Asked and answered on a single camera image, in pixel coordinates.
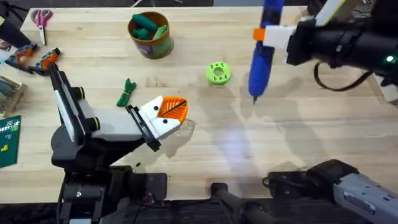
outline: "scissors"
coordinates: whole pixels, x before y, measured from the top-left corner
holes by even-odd
[[[52,17],[52,14],[52,11],[49,9],[35,9],[30,15],[32,21],[37,25],[37,28],[39,28],[43,45],[45,45],[44,27],[47,25],[47,21]]]

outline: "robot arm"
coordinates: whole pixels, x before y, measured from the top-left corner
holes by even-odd
[[[107,168],[141,144],[157,151],[159,140],[176,131],[187,115],[187,101],[158,96],[126,112],[93,109],[82,87],[72,88],[56,64],[50,77],[62,125],[52,138],[52,163],[66,170],[94,172]]]
[[[319,59],[331,68],[348,65],[375,73],[383,77],[383,87],[398,86],[398,33],[392,26],[397,24],[393,19],[398,13],[392,9],[398,2],[378,0],[371,17],[348,20],[357,2],[327,1],[315,18],[302,20],[296,26],[255,29],[254,37],[266,46],[286,50],[290,65]]]
[[[306,172],[270,172],[264,185],[275,199],[327,199],[375,224],[398,223],[398,195],[338,160]]]

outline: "wooden tabletop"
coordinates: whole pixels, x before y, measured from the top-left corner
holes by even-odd
[[[268,172],[328,159],[345,161],[398,192],[398,109],[384,102],[373,79],[344,93],[322,90],[313,79],[314,62],[284,65],[277,52],[266,94],[253,106],[247,80],[261,7],[52,10],[48,45],[31,63],[58,47],[60,69],[72,85],[85,88],[92,107],[124,111],[115,104],[126,78],[137,83],[130,100],[135,106],[159,95],[188,100],[187,120],[161,150],[142,146],[117,162],[168,174],[169,199],[207,198],[212,182],[227,182],[244,197],[268,197],[261,185]],[[282,23],[295,24],[303,10],[286,7]],[[144,58],[130,39],[127,23],[142,11],[169,19],[175,47],[166,58]],[[40,42],[30,19],[22,30]],[[209,86],[205,78],[215,61],[232,69],[225,86]],[[358,77],[351,68],[321,73],[334,86]],[[55,202],[63,170],[51,164],[50,139],[60,121],[50,78],[7,65],[0,74],[30,87],[16,113],[22,115],[18,163],[0,169],[0,203]]]

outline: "green item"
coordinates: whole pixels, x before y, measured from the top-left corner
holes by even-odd
[[[224,85],[231,79],[231,69],[225,62],[214,62],[207,67],[206,78],[214,85]]]
[[[0,167],[17,163],[21,116],[0,120]]]
[[[116,103],[116,106],[126,106],[130,100],[131,92],[137,87],[136,83],[132,83],[128,78],[124,83],[124,90],[122,95],[120,96],[119,101]]]
[[[161,27],[157,28],[157,31],[152,40],[160,38],[164,34],[164,32],[166,32],[166,30],[167,30],[167,25],[162,25]]]
[[[142,26],[143,28],[150,30],[150,31],[156,31],[157,30],[157,25],[152,22],[150,19],[146,18],[146,16],[143,16],[141,14],[135,14],[132,15],[131,19],[138,25]]]
[[[150,40],[149,31],[145,28],[142,29],[134,29],[132,31],[132,35],[140,40]]]

